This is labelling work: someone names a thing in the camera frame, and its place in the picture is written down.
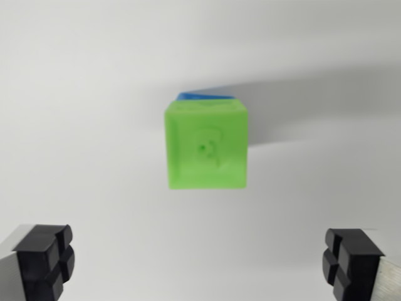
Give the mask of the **black-padded silver gripper left finger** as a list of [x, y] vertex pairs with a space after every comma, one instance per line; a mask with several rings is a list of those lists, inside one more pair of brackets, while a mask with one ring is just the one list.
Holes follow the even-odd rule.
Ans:
[[70, 225], [22, 224], [1, 242], [1, 300], [59, 300], [75, 252]]

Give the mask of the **black-padded silver gripper right finger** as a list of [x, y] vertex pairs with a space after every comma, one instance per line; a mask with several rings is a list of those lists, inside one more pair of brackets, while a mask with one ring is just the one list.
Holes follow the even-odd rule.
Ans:
[[376, 229], [329, 228], [322, 269], [336, 300], [400, 300], [400, 237]]

